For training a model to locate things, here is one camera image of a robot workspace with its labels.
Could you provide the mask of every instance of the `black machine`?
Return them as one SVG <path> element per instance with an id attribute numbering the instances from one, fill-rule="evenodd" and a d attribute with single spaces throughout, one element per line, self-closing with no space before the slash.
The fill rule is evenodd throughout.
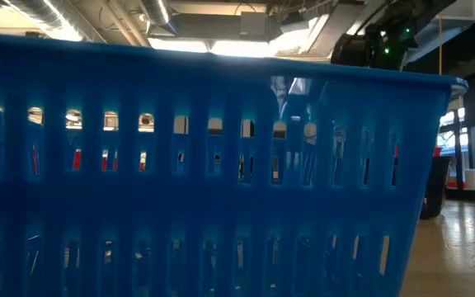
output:
<path id="1" fill-rule="evenodd" d="M 335 44 L 331 63 L 401 70 L 415 35 L 455 0 L 386 1 L 364 21 L 354 35 L 344 34 Z M 384 8 L 376 22 L 367 25 Z M 364 35 L 357 35 L 365 27 Z"/>

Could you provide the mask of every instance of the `laundry basket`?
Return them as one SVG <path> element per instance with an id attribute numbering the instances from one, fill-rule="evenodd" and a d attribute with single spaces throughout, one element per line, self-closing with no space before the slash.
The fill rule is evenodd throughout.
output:
<path id="1" fill-rule="evenodd" d="M 466 87 L 0 36 L 0 296 L 397 296 Z"/>

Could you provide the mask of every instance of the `blue plastic basket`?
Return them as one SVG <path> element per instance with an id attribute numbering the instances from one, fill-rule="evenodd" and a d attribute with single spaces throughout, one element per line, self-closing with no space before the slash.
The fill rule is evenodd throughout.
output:
<path id="1" fill-rule="evenodd" d="M 0 296 L 397 296 L 466 87 L 0 36 Z"/>

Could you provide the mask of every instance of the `wooden floor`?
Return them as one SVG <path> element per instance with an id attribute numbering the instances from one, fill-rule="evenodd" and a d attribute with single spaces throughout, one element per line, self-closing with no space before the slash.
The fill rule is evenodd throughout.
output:
<path id="1" fill-rule="evenodd" d="M 401 296 L 475 297 L 475 203 L 446 201 L 419 223 Z"/>

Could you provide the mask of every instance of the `ceiling duct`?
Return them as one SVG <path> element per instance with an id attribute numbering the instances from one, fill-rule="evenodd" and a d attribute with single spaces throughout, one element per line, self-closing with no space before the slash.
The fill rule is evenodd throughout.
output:
<path id="1" fill-rule="evenodd" d="M 69 0 L 3 0 L 50 38 L 106 42 Z"/>
<path id="2" fill-rule="evenodd" d="M 172 14 L 168 11 L 168 5 L 166 0 L 139 0 L 140 7 L 149 20 L 152 30 L 155 27 L 161 27 L 164 30 L 177 35 L 176 30 L 170 20 Z"/>

